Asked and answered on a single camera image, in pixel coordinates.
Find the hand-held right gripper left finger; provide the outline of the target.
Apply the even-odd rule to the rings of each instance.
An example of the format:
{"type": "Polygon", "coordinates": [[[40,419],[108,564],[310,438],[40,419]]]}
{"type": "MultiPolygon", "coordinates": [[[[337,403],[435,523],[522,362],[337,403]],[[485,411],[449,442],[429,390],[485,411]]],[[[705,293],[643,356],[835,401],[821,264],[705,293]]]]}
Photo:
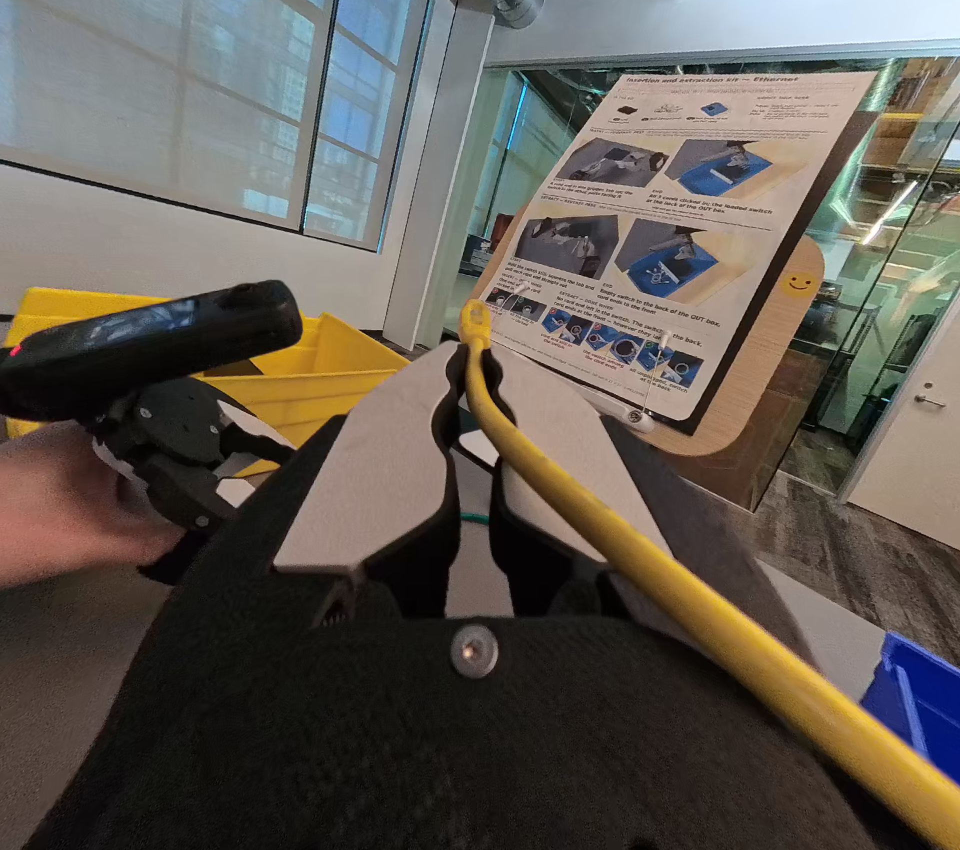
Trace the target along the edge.
{"type": "Polygon", "coordinates": [[[288,575],[384,585],[401,614],[443,619],[461,545],[451,447],[467,349],[446,342],[345,416],[273,559],[288,575]]]}

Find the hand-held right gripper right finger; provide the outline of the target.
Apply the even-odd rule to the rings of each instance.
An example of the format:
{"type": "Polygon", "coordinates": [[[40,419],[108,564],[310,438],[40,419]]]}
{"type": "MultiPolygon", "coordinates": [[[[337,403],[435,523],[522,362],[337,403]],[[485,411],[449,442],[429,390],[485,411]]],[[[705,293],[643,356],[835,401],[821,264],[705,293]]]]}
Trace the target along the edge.
{"type": "MultiPolygon", "coordinates": [[[[517,428],[666,555],[672,550],[599,412],[566,380],[507,349],[486,360],[490,393],[517,428]]],[[[506,575],[514,614],[546,616],[572,579],[593,585],[608,565],[504,458],[491,488],[490,550],[506,575]]]]}

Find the person's left hand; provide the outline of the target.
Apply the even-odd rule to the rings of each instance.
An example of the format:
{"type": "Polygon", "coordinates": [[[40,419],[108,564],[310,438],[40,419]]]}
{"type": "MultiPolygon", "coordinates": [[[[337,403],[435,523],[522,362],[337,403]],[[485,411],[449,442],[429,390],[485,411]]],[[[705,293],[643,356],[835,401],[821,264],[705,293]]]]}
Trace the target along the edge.
{"type": "Polygon", "coordinates": [[[150,565],[185,532],[164,520],[74,422],[2,444],[1,587],[150,565]]]}

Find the yellow plastic bin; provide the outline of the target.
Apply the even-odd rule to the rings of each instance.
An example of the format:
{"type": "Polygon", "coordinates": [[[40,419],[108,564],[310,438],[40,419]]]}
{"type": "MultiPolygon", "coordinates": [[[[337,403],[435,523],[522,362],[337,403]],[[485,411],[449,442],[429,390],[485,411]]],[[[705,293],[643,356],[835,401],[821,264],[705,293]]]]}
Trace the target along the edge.
{"type": "MultiPolygon", "coordinates": [[[[2,346],[12,348],[35,332],[66,323],[161,302],[152,296],[29,288],[2,346]]],[[[253,358],[252,369],[218,368],[201,376],[295,448],[408,364],[404,356],[331,314],[302,321],[297,344],[253,358]]]]}

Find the wooden display board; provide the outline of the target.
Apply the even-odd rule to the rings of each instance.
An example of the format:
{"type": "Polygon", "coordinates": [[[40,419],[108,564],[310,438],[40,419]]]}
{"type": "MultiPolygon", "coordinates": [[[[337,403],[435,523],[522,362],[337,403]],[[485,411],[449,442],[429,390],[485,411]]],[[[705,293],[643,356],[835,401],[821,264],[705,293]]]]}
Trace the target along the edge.
{"type": "Polygon", "coordinates": [[[758,404],[772,388],[791,340],[812,299],[791,299],[778,284],[785,272],[812,271],[824,277],[824,258],[814,240],[801,233],[790,256],[774,265],[774,277],[760,287],[759,304],[750,312],[745,331],[730,360],[709,383],[710,393],[699,423],[691,433],[678,425],[655,421],[645,431],[631,420],[641,411],[609,397],[558,371],[546,368],[498,339],[491,344],[493,359],[503,373],[498,399],[522,434],[546,455],[556,457],[573,436],[596,430],[588,419],[608,417],[627,433],[668,455],[702,458],[725,450],[747,428],[758,404]],[[573,436],[565,436],[570,429],[573,436]]]}

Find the printed instruction sheet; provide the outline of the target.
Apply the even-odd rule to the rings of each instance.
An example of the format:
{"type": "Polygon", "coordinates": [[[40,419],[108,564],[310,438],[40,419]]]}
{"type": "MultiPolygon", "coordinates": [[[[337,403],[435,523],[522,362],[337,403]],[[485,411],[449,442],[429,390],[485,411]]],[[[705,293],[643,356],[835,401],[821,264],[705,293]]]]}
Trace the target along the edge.
{"type": "Polygon", "coordinates": [[[501,243],[491,343],[692,435],[875,121],[878,72],[618,75],[501,243]]]}

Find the large window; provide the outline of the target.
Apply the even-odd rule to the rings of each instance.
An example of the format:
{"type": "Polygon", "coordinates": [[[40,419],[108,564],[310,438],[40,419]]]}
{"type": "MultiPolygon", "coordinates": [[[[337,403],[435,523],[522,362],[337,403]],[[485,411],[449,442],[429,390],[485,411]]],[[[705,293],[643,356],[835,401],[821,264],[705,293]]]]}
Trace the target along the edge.
{"type": "Polygon", "coordinates": [[[1,0],[2,162],[381,249],[433,0],[1,0]]]}

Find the white door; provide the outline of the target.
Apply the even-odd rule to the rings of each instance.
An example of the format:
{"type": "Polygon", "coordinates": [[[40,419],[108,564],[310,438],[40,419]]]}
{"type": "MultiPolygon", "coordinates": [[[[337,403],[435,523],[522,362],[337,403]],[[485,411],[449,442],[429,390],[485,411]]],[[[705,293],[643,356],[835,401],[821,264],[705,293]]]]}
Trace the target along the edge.
{"type": "Polygon", "coordinates": [[[959,549],[959,296],[932,329],[839,495],[959,549]]]}

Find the glass partition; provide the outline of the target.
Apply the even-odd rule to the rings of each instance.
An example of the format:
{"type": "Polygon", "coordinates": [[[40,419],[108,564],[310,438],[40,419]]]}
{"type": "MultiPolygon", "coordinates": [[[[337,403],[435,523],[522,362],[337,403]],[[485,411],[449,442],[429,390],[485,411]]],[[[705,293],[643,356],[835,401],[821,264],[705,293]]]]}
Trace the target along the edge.
{"type": "MultiPolygon", "coordinates": [[[[778,471],[835,495],[958,288],[958,58],[635,66],[639,74],[876,71],[878,113],[807,235],[821,287],[745,430],[712,456],[675,459],[688,479],[756,510],[778,471]]],[[[466,219],[440,337],[513,215],[625,68],[494,69],[481,82],[454,189],[466,219]]]]}

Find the blue plastic bin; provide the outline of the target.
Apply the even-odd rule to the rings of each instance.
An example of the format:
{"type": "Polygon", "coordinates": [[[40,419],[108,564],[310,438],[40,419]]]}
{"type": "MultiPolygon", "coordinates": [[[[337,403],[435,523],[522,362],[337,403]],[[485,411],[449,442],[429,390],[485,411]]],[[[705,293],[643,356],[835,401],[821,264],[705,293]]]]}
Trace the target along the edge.
{"type": "Polygon", "coordinates": [[[861,706],[952,782],[959,782],[959,670],[888,632],[861,706]]]}

